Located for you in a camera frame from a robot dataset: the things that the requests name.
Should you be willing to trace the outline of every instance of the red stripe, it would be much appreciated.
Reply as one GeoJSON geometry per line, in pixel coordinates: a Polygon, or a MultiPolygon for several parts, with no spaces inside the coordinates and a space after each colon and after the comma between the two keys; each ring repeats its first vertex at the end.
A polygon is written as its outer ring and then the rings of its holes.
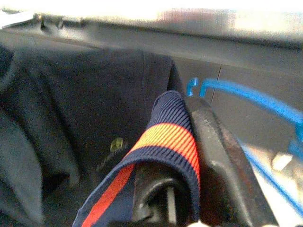
{"type": "Polygon", "coordinates": [[[197,165],[199,158],[196,141],[188,130],[171,123],[156,124],[143,133],[128,154],[146,146],[165,147],[182,155],[193,167],[200,184],[200,166],[197,165]]]}
{"type": "Polygon", "coordinates": [[[102,194],[98,202],[92,207],[89,215],[83,222],[82,227],[91,227],[99,220],[99,218],[107,210],[110,204],[114,201],[115,197],[119,194],[119,192],[121,192],[121,190],[126,185],[133,168],[134,164],[131,164],[120,170],[118,175],[114,178],[112,183],[102,194]]]}

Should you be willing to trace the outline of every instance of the gray fabric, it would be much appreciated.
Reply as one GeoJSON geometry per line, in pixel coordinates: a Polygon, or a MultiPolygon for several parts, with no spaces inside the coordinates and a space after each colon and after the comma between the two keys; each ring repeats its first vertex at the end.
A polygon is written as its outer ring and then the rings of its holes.
{"type": "MultiPolygon", "coordinates": [[[[35,151],[22,129],[0,110],[0,178],[8,185],[28,217],[43,222],[42,172],[35,151]]],[[[9,188],[1,182],[0,209],[25,219],[9,188]]]]}

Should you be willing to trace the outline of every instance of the ribbed fabric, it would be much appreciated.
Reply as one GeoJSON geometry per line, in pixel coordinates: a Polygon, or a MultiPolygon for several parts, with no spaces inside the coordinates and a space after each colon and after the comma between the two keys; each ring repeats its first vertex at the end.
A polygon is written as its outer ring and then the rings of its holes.
{"type": "Polygon", "coordinates": [[[144,134],[88,197],[78,211],[73,226],[103,227],[119,217],[130,220],[129,203],[132,202],[133,194],[130,195],[129,192],[132,190],[131,186],[134,186],[134,177],[131,176],[134,174],[134,164],[140,162],[159,162],[178,171],[188,184],[193,219],[198,220],[200,169],[196,142],[181,95],[168,91],[155,101],[151,120],[144,134]],[[118,206],[125,206],[127,209],[122,210],[118,206]]]}

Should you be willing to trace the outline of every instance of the orange stripe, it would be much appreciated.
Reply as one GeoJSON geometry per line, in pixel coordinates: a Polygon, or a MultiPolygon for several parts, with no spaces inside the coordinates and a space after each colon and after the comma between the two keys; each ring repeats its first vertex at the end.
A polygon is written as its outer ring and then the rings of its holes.
{"type": "Polygon", "coordinates": [[[114,178],[112,183],[102,194],[98,202],[92,207],[89,215],[86,217],[85,221],[83,222],[82,227],[91,227],[99,220],[99,218],[107,210],[109,205],[114,201],[118,193],[126,185],[132,173],[133,168],[134,168],[134,164],[131,164],[120,170],[118,175],[114,178]]]}
{"type": "Polygon", "coordinates": [[[198,182],[200,183],[196,141],[188,130],[171,123],[156,124],[143,133],[138,142],[127,154],[146,146],[166,147],[182,155],[193,167],[198,182]]]}

